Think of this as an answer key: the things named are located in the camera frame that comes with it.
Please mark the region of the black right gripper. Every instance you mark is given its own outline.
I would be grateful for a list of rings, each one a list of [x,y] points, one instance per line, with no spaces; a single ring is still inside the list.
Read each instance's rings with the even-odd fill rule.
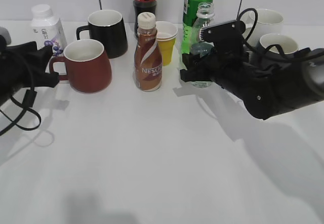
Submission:
[[[271,82],[273,72],[279,70],[274,64],[265,70],[246,60],[247,52],[241,55],[219,52],[212,48],[206,55],[182,54],[185,69],[180,70],[184,82],[214,82],[232,93],[244,103],[247,111],[257,119],[269,119],[280,114],[280,104]]]

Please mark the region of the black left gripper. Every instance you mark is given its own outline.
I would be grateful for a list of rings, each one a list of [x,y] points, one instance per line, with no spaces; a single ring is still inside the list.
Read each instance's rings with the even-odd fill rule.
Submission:
[[[35,41],[17,46],[1,42],[1,105],[21,88],[55,88],[60,82],[57,72],[33,75],[31,65],[27,62],[27,53],[35,52],[36,49]],[[52,56],[52,46],[44,46],[36,52],[39,66],[47,66]]]

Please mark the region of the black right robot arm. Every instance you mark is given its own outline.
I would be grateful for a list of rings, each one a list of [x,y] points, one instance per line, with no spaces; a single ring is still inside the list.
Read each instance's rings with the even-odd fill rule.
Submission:
[[[249,53],[183,55],[184,82],[209,81],[229,91],[257,119],[294,111],[323,101],[323,61],[249,63]]]

